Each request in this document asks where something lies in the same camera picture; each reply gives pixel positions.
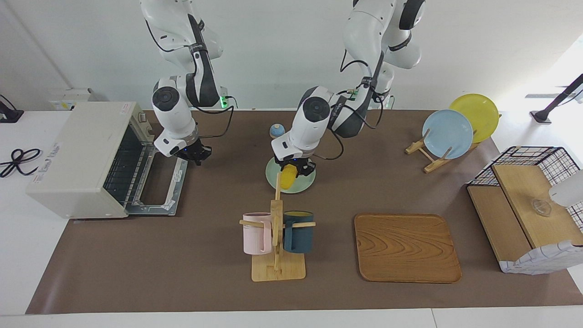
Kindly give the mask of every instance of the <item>dark teal mug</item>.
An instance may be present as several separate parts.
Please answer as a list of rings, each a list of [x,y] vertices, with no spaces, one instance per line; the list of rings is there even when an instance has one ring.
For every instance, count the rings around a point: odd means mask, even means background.
[[[314,214],[306,211],[287,211],[283,213],[283,249],[290,253],[308,253],[312,250],[314,227],[292,228],[294,223],[312,222]]]

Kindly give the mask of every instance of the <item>wooden mug holder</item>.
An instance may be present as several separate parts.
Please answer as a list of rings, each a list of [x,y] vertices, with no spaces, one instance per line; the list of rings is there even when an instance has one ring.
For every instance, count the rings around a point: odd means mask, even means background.
[[[278,173],[275,199],[271,201],[271,231],[273,251],[265,255],[253,255],[251,260],[251,279],[255,282],[297,280],[305,278],[305,259],[303,254],[283,250],[283,201],[281,200],[281,173]],[[239,224],[263,228],[260,222],[239,220]],[[292,228],[316,226],[316,222],[299,222]]]
[[[412,143],[411,146],[409,146],[405,149],[405,153],[407,155],[410,155],[416,151],[419,151],[431,161],[431,163],[429,165],[427,165],[425,168],[423,168],[423,172],[425,172],[425,173],[431,173],[431,172],[435,171],[436,169],[449,163],[451,161],[451,159],[446,159],[445,157],[451,152],[451,149],[453,149],[453,147],[449,147],[447,149],[447,151],[445,152],[445,154],[443,154],[442,157],[440,157],[438,159],[434,159],[431,155],[429,155],[429,153],[427,153],[425,151],[425,149],[423,149],[423,147],[425,146],[425,138],[427,138],[429,131],[431,131],[431,129],[427,129],[427,131],[425,131],[425,134],[423,134],[423,137],[420,140]],[[480,144],[479,142],[472,144],[472,146],[470,146],[470,149],[468,149],[468,152],[476,149],[476,147],[479,144]]]

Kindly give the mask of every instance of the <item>mug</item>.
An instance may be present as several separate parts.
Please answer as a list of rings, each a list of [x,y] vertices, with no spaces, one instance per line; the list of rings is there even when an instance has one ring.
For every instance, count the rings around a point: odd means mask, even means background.
[[[263,228],[243,225],[243,251],[251,255],[271,253],[271,213],[246,213],[243,220],[263,223]]]
[[[294,223],[312,222],[314,214],[306,211],[287,211],[283,213],[283,249],[290,253],[308,253],[312,250],[314,227],[292,228]]]

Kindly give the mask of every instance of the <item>plate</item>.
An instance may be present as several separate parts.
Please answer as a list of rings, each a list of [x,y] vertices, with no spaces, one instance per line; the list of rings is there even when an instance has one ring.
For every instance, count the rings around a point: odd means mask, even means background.
[[[442,157],[449,147],[451,152],[445,159],[454,159],[465,154],[473,140],[472,125],[461,113],[451,110],[439,110],[427,118],[423,124],[423,133],[430,129],[425,146],[435,156]]]
[[[482,142],[492,135],[498,127],[500,115],[498,108],[488,97],[477,93],[463,95],[454,100],[450,109],[462,113],[476,131],[472,142]]]
[[[275,184],[278,178],[278,173],[281,172],[281,167],[275,162],[275,158],[271,158],[265,167],[265,177],[267,182],[275,189]],[[285,194],[297,194],[308,189],[316,179],[316,171],[313,171],[309,176],[298,176],[296,181],[289,189],[282,189]]]

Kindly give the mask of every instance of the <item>brown table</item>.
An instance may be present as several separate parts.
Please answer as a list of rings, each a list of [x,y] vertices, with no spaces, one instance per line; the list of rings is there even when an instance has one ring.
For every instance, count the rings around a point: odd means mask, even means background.
[[[203,166],[189,165],[175,217],[69,221],[27,313],[583,304],[566,270],[538,276],[500,271],[463,185],[498,154],[491,140],[429,175],[422,171],[427,158],[405,155],[430,113],[387,111],[379,129],[365,128],[344,140],[340,159],[316,160],[313,186],[283,195],[286,210],[312,211],[318,222],[304,280],[252,282],[238,224],[245,212],[269,210],[268,128],[275,122],[289,127],[294,112],[236,112],[225,137],[206,141],[213,155]],[[215,134],[227,117],[196,113],[196,118],[201,134]],[[333,156],[335,142],[327,135],[318,153]],[[173,162],[156,158],[146,198],[164,198]],[[361,212],[444,217],[462,267],[460,282],[362,279],[353,230]]]

